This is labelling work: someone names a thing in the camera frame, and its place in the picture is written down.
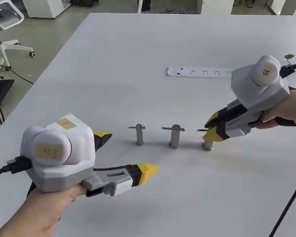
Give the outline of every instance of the gray floor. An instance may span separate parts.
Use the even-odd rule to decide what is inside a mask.
[[[150,13],[166,10],[196,14],[196,0],[152,1]],[[0,38],[1,41],[18,39],[22,45],[35,49],[37,53],[36,58],[30,58],[26,52],[7,51],[13,70],[26,79],[35,82],[88,13],[135,13],[136,11],[136,0],[100,0],[100,4],[93,8],[70,7],[56,19],[27,18],[22,24],[5,32],[0,32]],[[270,14],[270,12],[268,10],[264,11],[263,7],[257,4],[253,9],[237,6],[233,9],[232,14]],[[7,73],[2,70],[0,74],[5,76],[6,79],[15,79],[12,89],[1,106],[7,118],[31,88],[31,85],[22,81],[11,72]]]

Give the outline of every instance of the table surface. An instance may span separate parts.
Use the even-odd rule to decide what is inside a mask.
[[[148,162],[160,171],[116,197],[80,197],[55,236],[268,236],[296,187],[296,128],[253,130],[201,150],[210,115],[234,99],[230,79],[166,77],[168,66],[237,68],[296,54],[296,17],[90,14],[0,128],[0,167],[23,131],[72,113],[113,137],[96,166]],[[296,87],[296,73],[289,77]],[[142,123],[145,144],[135,145]],[[180,148],[170,131],[185,127]],[[0,176],[0,226],[24,201],[26,173]],[[296,200],[276,234],[296,236]]]

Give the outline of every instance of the white chair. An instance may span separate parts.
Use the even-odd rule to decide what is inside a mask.
[[[0,0],[0,14],[2,16],[2,20],[0,21],[0,31],[5,31],[24,21],[24,15],[11,2],[11,0]],[[5,69],[7,71],[11,69],[11,65],[5,53],[7,49],[24,50],[28,51],[31,57],[36,56],[33,48],[21,46],[20,42],[16,39],[6,42],[1,42],[0,40],[0,56],[4,59]]]

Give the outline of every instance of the white power strip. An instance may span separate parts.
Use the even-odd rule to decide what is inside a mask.
[[[230,78],[232,70],[227,68],[169,67],[167,76],[185,78]]]

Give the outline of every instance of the human hand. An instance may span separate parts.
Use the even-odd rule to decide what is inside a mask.
[[[81,185],[61,192],[34,189],[13,217],[0,229],[0,237],[50,237],[66,207],[86,193]]]
[[[272,128],[278,126],[275,117],[293,120],[296,123],[296,90],[291,90],[290,95],[277,106],[262,113],[260,120],[262,123],[257,128]]]

